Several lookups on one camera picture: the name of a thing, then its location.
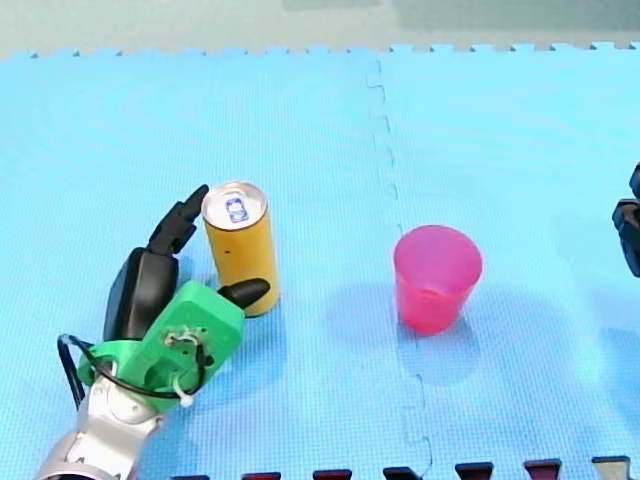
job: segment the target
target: green 3d-printed part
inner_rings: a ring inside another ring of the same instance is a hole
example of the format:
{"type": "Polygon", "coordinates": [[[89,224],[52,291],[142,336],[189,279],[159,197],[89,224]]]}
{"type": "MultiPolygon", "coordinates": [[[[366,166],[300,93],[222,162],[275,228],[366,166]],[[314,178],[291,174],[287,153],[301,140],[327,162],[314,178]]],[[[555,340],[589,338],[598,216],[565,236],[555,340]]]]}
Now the green 3d-printed part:
{"type": "MultiPolygon", "coordinates": [[[[205,369],[206,383],[240,344],[243,329],[241,308],[207,286],[190,281],[178,290],[142,340],[106,342],[92,347],[91,353],[115,364],[116,377],[136,387],[173,392],[177,376],[180,388],[188,390],[198,383],[196,345],[189,339],[197,339],[211,357],[205,369]]],[[[91,367],[84,357],[78,374],[85,384],[92,384],[91,367]]],[[[178,400],[147,397],[147,401],[164,412],[178,400]]]]}

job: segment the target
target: yellow can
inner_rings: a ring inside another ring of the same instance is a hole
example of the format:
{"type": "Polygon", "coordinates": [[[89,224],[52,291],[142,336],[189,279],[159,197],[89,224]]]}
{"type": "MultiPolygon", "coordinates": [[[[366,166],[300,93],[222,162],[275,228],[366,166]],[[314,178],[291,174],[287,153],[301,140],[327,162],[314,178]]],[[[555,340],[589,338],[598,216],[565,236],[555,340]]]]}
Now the yellow can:
{"type": "Polygon", "coordinates": [[[245,312],[253,317],[271,310],[280,286],[267,197],[250,183],[225,183],[204,197],[202,218],[220,284],[265,279],[269,292],[245,312]]]}

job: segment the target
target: plastic cup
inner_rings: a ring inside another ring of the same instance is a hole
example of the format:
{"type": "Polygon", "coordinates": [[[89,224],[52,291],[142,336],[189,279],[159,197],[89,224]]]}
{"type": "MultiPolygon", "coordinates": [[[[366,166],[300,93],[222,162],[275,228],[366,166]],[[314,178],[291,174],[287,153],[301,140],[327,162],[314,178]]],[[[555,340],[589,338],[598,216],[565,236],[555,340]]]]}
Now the plastic cup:
{"type": "Polygon", "coordinates": [[[441,225],[418,227],[393,252],[398,316],[421,334],[455,322],[482,274],[482,255],[462,232],[441,225]]]}

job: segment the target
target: robotic hand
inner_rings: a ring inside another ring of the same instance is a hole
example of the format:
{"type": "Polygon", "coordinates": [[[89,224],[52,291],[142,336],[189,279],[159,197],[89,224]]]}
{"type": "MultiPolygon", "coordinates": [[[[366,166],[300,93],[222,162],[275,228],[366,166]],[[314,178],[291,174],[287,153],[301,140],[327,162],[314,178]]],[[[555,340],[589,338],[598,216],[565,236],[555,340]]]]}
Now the robotic hand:
{"type": "Polygon", "coordinates": [[[173,254],[195,231],[207,191],[202,186],[176,203],[149,245],[131,252],[111,287],[103,343],[58,339],[77,425],[34,480],[134,480],[145,443],[166,412],[178,403],[190,406],[240,344],[243,309],[269,291],[268,282],[250,279],[214,292],[189,281],[175,292],[173,254]],[[69,345],[82,352],[77,368],[69,345]],[[83,383],[90,387],[86,396],[83,383]]]}
{"type": "Polygon", "coordinates": [[[636,198],[618,202],[613,212],[613,223],[620,236],[620,244],[627,265],[635,277],[640,277],[640,163],[629,181],[636,198]]]}

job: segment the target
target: blue foam mat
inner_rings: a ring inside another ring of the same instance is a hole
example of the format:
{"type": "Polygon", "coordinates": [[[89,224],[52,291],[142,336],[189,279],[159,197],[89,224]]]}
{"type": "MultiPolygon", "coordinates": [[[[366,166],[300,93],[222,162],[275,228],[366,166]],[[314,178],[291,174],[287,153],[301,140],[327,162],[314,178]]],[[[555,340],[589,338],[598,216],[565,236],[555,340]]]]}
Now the blue foam mat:
{"type": "MultiPolygon", "coordinates": [[[[3,478],[29,478],[73,424],[56,336],[98,340],[129,249],[229,179],[269,196],[282,301],[171,416],[143,480],[475,461],[503,479],[541,458],[586,479],[593,456],[636,457],[638,285],[610,214],[640,153],[640,53],[434,50],[0,63],[3,478]],[[391,294],[391,249],[421,223],[486,258],[431,339],[397,325],[391,294]]],[[[182,260],[215,284],[202,229],[182,260]]]]}

